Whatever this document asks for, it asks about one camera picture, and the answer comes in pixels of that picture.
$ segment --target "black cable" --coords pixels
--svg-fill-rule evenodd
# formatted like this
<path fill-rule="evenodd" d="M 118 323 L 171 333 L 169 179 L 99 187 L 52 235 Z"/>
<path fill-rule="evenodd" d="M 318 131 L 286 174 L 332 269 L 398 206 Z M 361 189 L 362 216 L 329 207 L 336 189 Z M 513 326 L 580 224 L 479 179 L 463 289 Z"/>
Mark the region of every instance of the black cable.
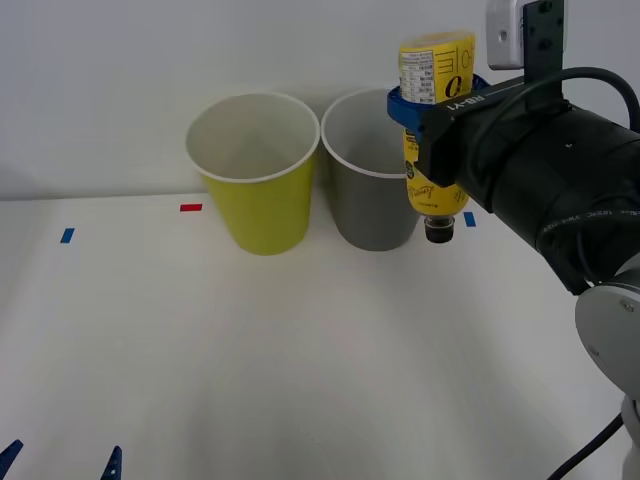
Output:
<path fill-rule="evenodd" d="M 476 168 L 476 156 L 478 149 L 487 134 L 509 110 L 511 110 L 518 102 L 524 100 L 531 93 L 540 90 L 541 88 L 548 87 L 549 85 L 553 85 L 557 82 L 576 78 L 600 80 L 615 88 L 618 93 L 622 95 L 622 98 L 627 105 L 627 109 L 629 110 L 629 129 L 640 133 L 640 103 L 638 102 L 638 97 L 633 91 L 633 88 L 631 88 L 631 85 L 629 85 L 622 77 L 603 68 L 578 67 L 561 70 L 547 78 L 526 83 L 522 90 L 504 100 L 493 114 L 489 116 L 488 120 L 482 124 L 476 135 L 471 140 L 467 153 L 467 170 L 469 176 L 474 181 L 482 183 Z"/>
<path fill-rule="evenodd" d="M 577 467 L 585 458 L 598 450 L 607 440 L 613 437 L 613 434 L 620 430 L 622 425 L 622 414 L 618 414 L 618 416 L 614 418 L 613 421 L 607 425 L 604 430 L 602 430 L 602 432 L 591 440 L 582 450 L 564 462 L 547 480 L 560 480 L 561 478 L 564 478 L 567 473 Z"/>

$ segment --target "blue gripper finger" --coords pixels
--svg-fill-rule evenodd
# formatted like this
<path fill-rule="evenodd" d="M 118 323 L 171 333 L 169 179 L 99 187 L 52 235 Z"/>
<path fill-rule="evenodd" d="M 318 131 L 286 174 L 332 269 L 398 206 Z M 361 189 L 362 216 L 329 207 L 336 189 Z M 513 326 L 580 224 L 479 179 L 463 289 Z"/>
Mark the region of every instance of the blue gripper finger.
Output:
<path fill-rule="evenodd" d="M 0 480 L 2 480 L 7 472 L 9 471 L 9 467 L 22 450 L 24 445 L 20 440 L 16 440 L 11 445 L 9 445 L 2 453 L 0 453 Z"/>
<path fill-rule="evenodd" d="M 107 467 L 104 469 L 104 473 L 102 474 L 102 477 L 100 477 L 100 480 L 120 480 L 121 475 L 122 449 L 116 445 L 111 457 L 109 457 L 109 463 L 107 463 Z"/>

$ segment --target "bottle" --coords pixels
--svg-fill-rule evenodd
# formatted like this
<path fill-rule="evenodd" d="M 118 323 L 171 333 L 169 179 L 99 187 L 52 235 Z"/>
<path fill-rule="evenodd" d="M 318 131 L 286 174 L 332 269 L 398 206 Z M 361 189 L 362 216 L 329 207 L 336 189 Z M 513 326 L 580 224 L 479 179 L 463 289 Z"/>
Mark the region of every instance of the bottle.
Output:
<path fill-rule="evenodd" d="M 460 30 L 423 35 L 400 47 L 400 93 L 412 103 L 434 105 L 471 92 L 475 36 Z M 454 215 L 469 200 L 457 185 L 440 188 L 415 168 L 418 142 L 415 132 L 404 131 L 404 159 L 411 205 L 425 215 L 427 239 L 445 243 L 453 238 Z"/>

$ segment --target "blue tape marker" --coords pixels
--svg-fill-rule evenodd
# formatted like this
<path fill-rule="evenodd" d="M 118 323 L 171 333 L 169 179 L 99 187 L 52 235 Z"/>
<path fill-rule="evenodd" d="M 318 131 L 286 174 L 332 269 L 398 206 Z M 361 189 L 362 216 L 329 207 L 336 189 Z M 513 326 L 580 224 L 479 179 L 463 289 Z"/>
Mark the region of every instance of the blue tape marker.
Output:
<path fill-rule="evenodd" d="M 467 223 L 467 227 L 476 226 L 476 219 L 473 216 L 473 212 L 464 212 L 464 221 Z"/>
<path fill-rule="evenodd" d="M 65 228 L 60 243 L 71 243 L 71 237 L 73 237 L 73 232 L 75 231 L 75 228 Z"/>

